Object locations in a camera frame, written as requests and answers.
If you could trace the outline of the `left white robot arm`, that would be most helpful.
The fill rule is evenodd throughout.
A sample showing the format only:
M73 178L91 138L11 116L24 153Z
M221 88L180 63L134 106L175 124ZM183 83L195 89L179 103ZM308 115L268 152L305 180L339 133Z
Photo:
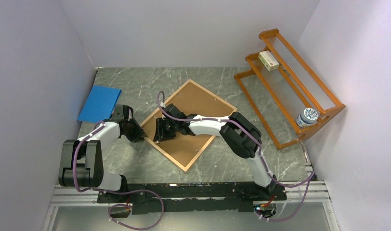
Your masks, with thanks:
M113 140L126 137L136 143L143 141L144 130L133 117L133 109L117 104L108 119L96 124L93 131L76 140L66 140L62 146L58 181L63 187L78 192L96 189L110 192L117 202L129 196L126 177L104 170L103 151Z

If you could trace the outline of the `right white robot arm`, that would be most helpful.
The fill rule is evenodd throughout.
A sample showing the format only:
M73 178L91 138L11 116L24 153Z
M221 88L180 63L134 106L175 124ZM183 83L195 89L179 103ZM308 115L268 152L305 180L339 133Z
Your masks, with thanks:
M253 175L256 194L267 200L275 192L275 176L262 162L261 132L239 112L224 117L186 115L175 105L161 103L162 117L156 119L154 142L169 141L182 135L212 135L224 139L230 149L246 160Z

